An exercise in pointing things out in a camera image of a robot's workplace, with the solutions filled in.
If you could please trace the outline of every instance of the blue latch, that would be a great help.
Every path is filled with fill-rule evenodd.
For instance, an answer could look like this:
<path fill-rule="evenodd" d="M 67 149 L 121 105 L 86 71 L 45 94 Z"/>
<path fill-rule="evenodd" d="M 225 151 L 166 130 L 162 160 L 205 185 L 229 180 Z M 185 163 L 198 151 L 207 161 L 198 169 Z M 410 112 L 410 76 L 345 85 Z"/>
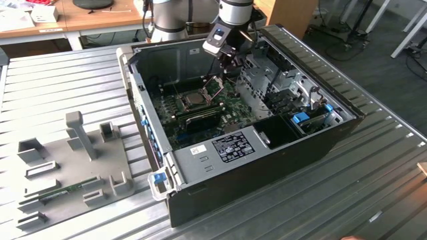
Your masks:
<path fill-rule="evenodd" d="M 333 105 L 332 105 L 332 104 L 328 104 L 325 107 L 326 107 L 326 110 L 328 110 L 329 112 L 333 112 L 334 107 L 333 107 Z"/>
<path fill-rule="evenodd" d="M 297 124 L 308 121 L 310 119 L 310 116 L 308 115 L 308 113 L 305 112 L 301 112 L 301 113 L 297 113 L 293 117 L 294 121 Z"/>
<path fill-rule="evenodd" d="M 154 175 L 154 184 L 163 183 L 167 180 L 167 174 L 165 172 Z"/>

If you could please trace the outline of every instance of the green circuit board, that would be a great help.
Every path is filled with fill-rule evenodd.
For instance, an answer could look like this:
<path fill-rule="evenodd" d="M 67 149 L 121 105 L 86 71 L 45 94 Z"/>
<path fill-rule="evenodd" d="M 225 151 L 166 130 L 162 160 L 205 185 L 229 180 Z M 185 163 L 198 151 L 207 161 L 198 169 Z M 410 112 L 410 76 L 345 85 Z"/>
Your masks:
<path fill-rule="evenodd" d="M 219 83 L 215 81 L 210 82 L 210 84 L 206 86 L 206 90 L 209 95 L 213 97 L 221 90 Z M 199 89 L 194 89 L 151 99 L 169 141 L 175 150 L 189 147 L 211 138 L 219 137 L 223 134 L 234 132 L 257 121 L 253 110 L 242 100 L 239 94 L 237 94 L 237 89 L 231 81 L 223 82 L 223 90 L 215 96 L 210 104 L 206 102 L 198 103 L 193 105 L 194 109 L 189 109 L 189 105 L 183 104 L 185 96 L 198 94 L 199 92 Z M 198 109 L 219 104 L 222 104 L 222 106 L 213 110 L 215 112 L 221 111 L 219 124 L 210 129 L 187 134 L 183 123 L 177 120 L 177 116 L 187 112 L 198 113 Z"/>

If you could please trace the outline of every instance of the metal table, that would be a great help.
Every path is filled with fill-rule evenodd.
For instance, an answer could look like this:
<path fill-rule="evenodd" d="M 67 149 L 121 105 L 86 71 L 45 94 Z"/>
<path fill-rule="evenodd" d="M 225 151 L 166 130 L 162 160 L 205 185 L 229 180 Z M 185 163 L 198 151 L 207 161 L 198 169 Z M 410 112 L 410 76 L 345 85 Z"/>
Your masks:
<path fill-rule="evenodd" d="M 368 113 L 329 155 L 290 177 L 189 224 L 171 228 L 167 206 L 153 199 L 150 164 L 131 115 L 113 47 L 15 58 L 0 81 L 0 233 L 15 228 L 13 142 L 67 137 L 63 112 L 83 112 L 85 128 L 121 126 L 137 194 L 31 234 L 29 239 L 425 239 L 427 184 L 417 163 L 426 138 L 289 33 L 285 45 Z"/>

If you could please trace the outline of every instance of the white desk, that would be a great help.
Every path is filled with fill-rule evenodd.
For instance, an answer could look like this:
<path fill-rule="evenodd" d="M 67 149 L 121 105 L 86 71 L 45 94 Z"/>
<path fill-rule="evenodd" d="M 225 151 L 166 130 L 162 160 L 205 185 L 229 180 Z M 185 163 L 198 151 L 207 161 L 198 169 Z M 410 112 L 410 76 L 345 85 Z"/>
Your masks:
<path fill-rule="evenodd" d="M 398 46 L 398 48 L 394 50 L 392 57 L 397 58 L 398 55 L 401 54 L 402 50 L 408 47 L 410 41 L 413 40 L 416 34 L 420 32 L 420 30 L 422 29 L 425 23 L 427 22 L 427 0 L 422 0 L 425 2 L 425 5 L 422 6 L 422 8 L 420 9 L 418 13 L 416 14 L 416 16 L 413 17 L 412 21 L 409 22 L 406 28 L 404 29 L 404 32 L 408 32 L 414 23 L 418 21 L 418 24 L 416 25 L 416 27 L 413 28 L 412 32 L 408 34 L 405 40 L 402 41 L 401 45 Z"/>

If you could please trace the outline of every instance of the floor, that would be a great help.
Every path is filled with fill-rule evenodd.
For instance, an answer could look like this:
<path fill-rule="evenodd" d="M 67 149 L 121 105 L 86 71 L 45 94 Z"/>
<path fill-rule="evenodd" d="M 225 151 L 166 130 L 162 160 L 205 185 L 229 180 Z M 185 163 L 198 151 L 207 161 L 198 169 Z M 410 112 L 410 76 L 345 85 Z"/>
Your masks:
<path fill-rule="evenodd" d="M 333 0 L 321 0 L 322 8 L 329 8 Z M 378 11 L 373 6 L 368 12 L 364 28 L 372 22 Z M 356 9 L 349 23 L 358 17 Z M 402 53 L 397 59 L 390 57 L 397 46 L 406 37 L 402 32 L 409 20 L 392 12 L 386 12 L 381 22 L 369 36 L 372 40 L 365 51 L 350 61 L 337 61 L 326 55 L 326 48 L 340 41 L 321 32 L 305 37 L 305 42 L 330 62 L 354 79 L 354 81 L 380 99 L 381 102 L 425 134 L 427 135 L 427 82 L 408 69 L 408 55 Z M 427 36 L 421 32 L 416 42 Z M 410 59 L 409 64 L 418 74 L 422 68 Z"/>

